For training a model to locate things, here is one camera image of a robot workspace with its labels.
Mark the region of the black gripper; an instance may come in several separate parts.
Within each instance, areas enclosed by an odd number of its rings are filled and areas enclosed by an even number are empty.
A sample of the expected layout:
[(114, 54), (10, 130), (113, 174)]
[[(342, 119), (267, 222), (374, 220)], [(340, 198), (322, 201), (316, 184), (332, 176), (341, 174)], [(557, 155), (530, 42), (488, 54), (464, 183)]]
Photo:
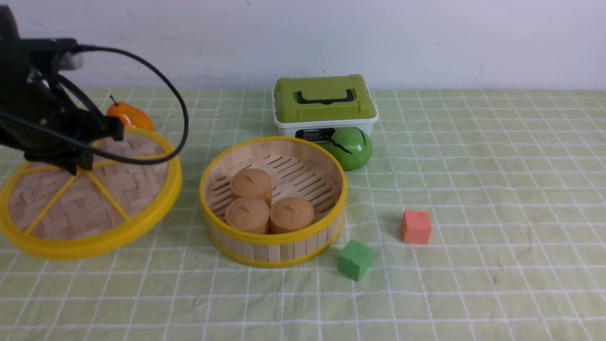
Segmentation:
[(57, 73), (2, 75), (1, 144), (22, 151), (26, 161), (45, 163), (71, 175), (90, 171), (92, 145), (124, 138), (124, 125), (108, 118), (72, 81)]

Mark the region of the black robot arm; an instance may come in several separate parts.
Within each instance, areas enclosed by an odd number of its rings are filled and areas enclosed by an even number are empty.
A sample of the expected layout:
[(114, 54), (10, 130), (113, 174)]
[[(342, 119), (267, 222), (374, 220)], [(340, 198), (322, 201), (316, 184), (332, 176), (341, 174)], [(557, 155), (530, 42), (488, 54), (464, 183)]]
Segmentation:
[(121, 141), (124, 125), (108, 118), (61, 71), (82, 66), (76, 39), (20, 37), (6, 4), (0, 9), (1, 144), (26, 161), (76, 175), (94, 162), (88, 148), (104, 138)]

